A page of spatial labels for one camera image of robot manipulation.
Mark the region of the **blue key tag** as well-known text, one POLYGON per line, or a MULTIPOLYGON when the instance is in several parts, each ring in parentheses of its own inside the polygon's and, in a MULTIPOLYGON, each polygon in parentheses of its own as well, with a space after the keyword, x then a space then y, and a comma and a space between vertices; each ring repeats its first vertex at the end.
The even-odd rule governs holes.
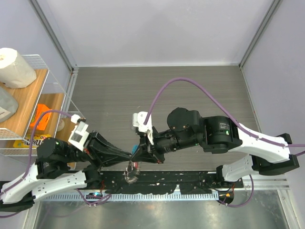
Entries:
POLYGON ((134 145, 132 148, 132 154, 135 154, 135 152, 137 151, 138 145, 134 145))

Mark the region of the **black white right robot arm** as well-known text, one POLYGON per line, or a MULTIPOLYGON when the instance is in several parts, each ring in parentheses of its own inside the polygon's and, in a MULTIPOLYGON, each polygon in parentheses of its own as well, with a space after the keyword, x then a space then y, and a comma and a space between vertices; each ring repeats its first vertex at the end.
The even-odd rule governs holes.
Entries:
POLYGON ((146 112, 132 115, 132 125, 140 137, 133 162, 162 164, 166 153, 194 146, 212 154, 244 153, 244 158, 217 167, 215 181, 222 188, 247 175, 277 176, 299 168, 297 156, 288 149, 288 134, 260 134, 243 125, 238 127, 228 117, 201 117, 198 111, 181 107, 168 115, 169 129, 158 132, 151 119, 145 121, 146 116, 146 112))

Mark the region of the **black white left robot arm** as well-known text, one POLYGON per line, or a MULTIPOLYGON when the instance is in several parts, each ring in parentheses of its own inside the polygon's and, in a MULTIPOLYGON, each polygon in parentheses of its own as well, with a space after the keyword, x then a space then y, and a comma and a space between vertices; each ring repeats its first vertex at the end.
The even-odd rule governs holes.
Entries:
POLYGON ((20 212, 51 195, 71 189, 96 190, 102 186, 99 170, 131 159, 99 133, 71 134, 67 142, 48 137, 37 148, 28 172, 1 182, 0 210, 20 212))

